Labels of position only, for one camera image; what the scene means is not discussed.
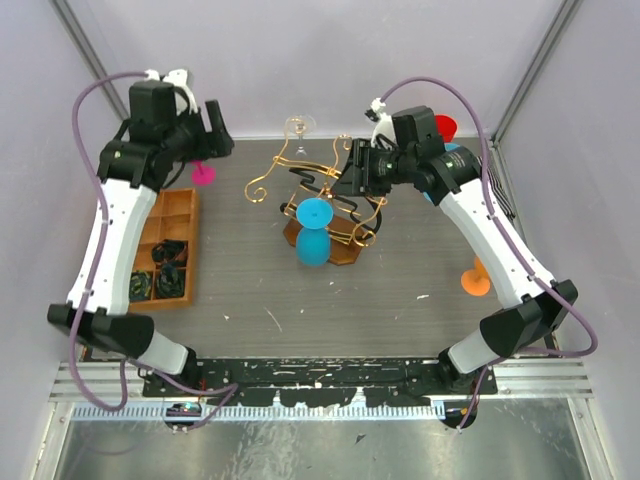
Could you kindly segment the pink wine glass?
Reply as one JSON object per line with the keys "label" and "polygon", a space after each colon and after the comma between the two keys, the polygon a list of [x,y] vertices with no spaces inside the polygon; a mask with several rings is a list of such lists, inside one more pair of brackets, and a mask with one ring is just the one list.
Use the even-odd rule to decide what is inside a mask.
{"label": "pink wine glass", "polygon": [[207,186],[216,179],[216,169],[203,161],[196,161],[191,173],[191,181],[196,186]]}

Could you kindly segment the light blue wine glass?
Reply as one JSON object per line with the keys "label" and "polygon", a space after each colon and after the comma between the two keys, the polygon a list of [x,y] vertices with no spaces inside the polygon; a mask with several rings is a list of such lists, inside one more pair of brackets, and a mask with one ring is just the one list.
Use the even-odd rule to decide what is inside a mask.
{"label": "light blue wine glass", "polygon": [[[455,149],[457,149],[459,147],[460,147],[460,145],[457,144],[457,143],[454,143],[454,142],[445,142],[444,143],[444,148],[445,148],[445,150],[447,152],[455,150]],[[431,197],[427,193],[424,193],[423,196],[429,203],[433,203]]]}

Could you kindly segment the red wine glass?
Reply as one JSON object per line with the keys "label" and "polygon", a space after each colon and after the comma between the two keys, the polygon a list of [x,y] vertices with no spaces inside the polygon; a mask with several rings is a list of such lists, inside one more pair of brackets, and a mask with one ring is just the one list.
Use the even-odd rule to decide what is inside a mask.
{"label": "red wine glass", "polygon": [[458,130],[457,122],[452,117],[444,114],[436,114],[435,120],[438,133],[443,138],[443,141],[451,143]]}

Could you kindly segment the blue wine glass front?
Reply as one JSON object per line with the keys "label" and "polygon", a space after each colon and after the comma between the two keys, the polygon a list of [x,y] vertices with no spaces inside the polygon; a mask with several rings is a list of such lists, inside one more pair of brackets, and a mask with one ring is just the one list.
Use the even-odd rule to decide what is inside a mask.
{"label": "blue wine glass front", "polygon": [[301,230],[296,237],[296,254],[307,266],[318,267],[330,257],[331,238],[327,227],[333,219],[333,208],[321,198],[308,198],[296,210]]}

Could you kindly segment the clear wine glass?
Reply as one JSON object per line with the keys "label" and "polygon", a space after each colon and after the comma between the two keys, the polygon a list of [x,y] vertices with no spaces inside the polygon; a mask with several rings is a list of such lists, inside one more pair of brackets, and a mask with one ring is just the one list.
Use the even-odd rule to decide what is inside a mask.
{"label": "clear wine glass", "polygon": [[286,130],[296,137],[295,157],[304,159],[308,157],[305,138],[315,129],[316,122],[308,114],[295,114],[286,121]]}

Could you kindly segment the orange wine glass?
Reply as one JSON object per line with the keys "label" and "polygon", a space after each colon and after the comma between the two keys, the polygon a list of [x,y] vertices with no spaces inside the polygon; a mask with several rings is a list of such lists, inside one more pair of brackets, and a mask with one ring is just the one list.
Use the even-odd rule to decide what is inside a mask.
{"label": "orange wine glass", "polygon": [[461,275],[461,286],[472,296],[487,295],[491,289],[489,274],[479,257],[474,258],[474,265]]}

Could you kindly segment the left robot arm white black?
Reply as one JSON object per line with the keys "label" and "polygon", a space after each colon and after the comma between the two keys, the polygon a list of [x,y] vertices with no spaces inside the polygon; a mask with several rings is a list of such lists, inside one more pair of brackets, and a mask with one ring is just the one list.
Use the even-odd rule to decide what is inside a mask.
{"label": "left robot arm white black", "polygon": [[150,316],[130,312],[130,277],[143,228],[173,165],[226,157],[233,147],[216,100],[183,112],[174,98],[132,102],[130,118],[100,154],[96,214],[78,277],[65,302],[47,312],[72,345],[163,373],[178,396],[197,390],[195,351],[161,334]]}

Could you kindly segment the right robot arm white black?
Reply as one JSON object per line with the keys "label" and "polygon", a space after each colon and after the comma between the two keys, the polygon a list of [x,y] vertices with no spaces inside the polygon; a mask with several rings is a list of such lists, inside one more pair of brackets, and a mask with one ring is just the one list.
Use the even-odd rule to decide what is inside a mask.
{"label": "right robot arm white black", "polygon": [[479,368],[556,330],[578,292],[570,280],[557,281],[545,268],[531,273],[522,265],[531,253],[483,185],[479,159],[468,148],[431,148],[422,142],[389,150],[356,139],[331,191],[384,197],[396,184],[414,186],[451,219],[486,269],[501,304],[476,331],[438,356],[440,385],[459,394]]}

